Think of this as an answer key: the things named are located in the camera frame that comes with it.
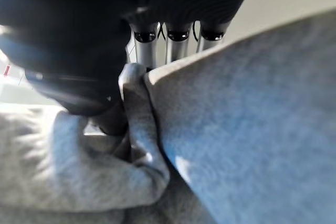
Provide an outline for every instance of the silver metal pole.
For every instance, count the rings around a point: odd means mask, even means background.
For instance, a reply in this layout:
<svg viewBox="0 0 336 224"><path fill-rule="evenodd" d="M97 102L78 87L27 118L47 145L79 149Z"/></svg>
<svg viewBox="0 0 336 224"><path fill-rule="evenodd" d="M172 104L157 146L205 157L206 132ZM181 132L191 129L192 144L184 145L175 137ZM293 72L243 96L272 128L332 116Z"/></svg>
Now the silver metal pole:
<svg viewBox="0 0 336 224"><path fill-rule="evenodd" d="M137 63L154 69L156 63L156 31L157 23L146 27L131 25L134 34L134 44Z"/></svg>
<svg viewBox="0 0 336 224"><path fill-rule="evenodd" d="M166 24L166 64L187 57L191 24Z"/></svg>
<svg viewBox="0 0 336 224"><path fill-rule="evenodd" d="M156 65L156 34L155 39L149 42L140 42L135 40L135 52L137 63L140 63L148 68L154 69Z"/></svg>
<svg viewBox="0 0 336 224"><path fill-rule="evenodd" d="M217 25L201 22L196 52L201 52L223 43L228 25L229 22Z"/></svg>

